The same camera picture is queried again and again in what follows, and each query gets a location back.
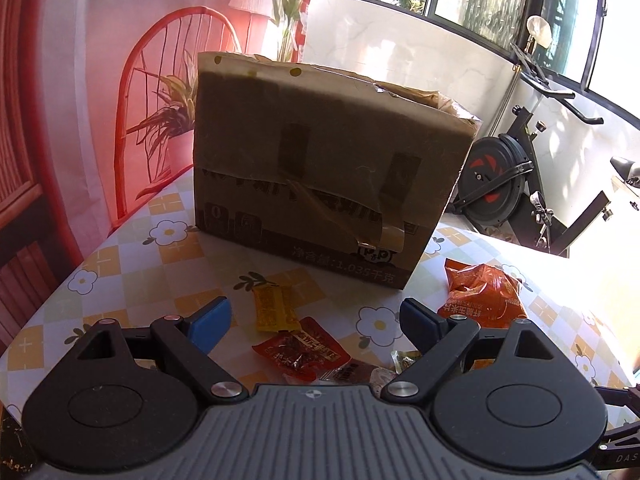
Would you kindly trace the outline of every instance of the floral tablecloth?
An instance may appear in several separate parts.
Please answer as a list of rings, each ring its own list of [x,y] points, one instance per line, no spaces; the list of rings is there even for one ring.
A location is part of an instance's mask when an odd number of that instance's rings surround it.
[[[251,293],[265,282],[292,286],[298,318],[315,318],[352,357],[391,366],[392,349],[413,349],[396,321],[402,298],[416,298],[437,310],[447,297],[445,258],[501,266],[521,279],[520,299],[529,317],[587,380],[630,385],[609,343],[614,337],[607,323],[559,303],[527,275],[527,268],[534,274],[540,268],[540,258],[543,267],[560,275],[568,261],[531,253],[442,221],[405,290],[391,290],[199,232],[190,171],[117,229],[27,323],[0,358],[0,400],[20,421],[29,394],[103,317],[123,327],[148,326],[166,314],[189,316],[217,296],[230,299],[233,321],[210,357],[249,389],[256,383],[282,383],[282,374],[251,348],[269,337],[255,329]],[[610,410],[610,424],[631,420],[629,415]]]

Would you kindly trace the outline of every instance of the exercise bike seat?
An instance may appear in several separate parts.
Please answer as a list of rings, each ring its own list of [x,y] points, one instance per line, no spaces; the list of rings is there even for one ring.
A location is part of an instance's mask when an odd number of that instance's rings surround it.
[[[621,156],[612,156],[610,162],[622,180],[631,186],[640,187],[640,162]]]

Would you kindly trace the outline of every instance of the exercise bike flywheel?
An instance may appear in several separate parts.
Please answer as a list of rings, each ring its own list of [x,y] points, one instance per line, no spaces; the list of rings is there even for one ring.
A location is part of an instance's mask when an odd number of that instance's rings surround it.
[[[467,196],[517,164],[529,160],[510,136],[483,137],[471,146],[458,179],[460,196]],[[484,226],[502,224],[513,213],[524,190],[526,176],[518,174],[502,186],[465,207],[469,219]]]

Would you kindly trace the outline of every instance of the red snack package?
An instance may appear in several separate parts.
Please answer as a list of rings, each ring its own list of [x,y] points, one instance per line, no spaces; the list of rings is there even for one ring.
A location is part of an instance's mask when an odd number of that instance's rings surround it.
[[[300,326],[302,330],[280,332],[252,348],[287,375],[305,382],[315,381],[317,371],[333,370],[351,359],[312,317],[300,320]]]
[[[520,282],[487,264],[467,265],[447,259],[449,297],[438,315],[463,314],[483,328],[508,328],[518,317],[527,317],[520,303]]]

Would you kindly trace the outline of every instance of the metal screw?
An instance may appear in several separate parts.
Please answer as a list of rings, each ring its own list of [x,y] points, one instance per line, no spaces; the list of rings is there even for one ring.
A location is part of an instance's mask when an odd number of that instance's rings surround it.
[[[411,397],[418,393],[418,386],[408,381],[396,381],[387,386],[386,389],[395,397]]]
[[[242,386],[231,381],[222,381],[211,387],[211,393],[216,397],[237,397],[242,393]]]

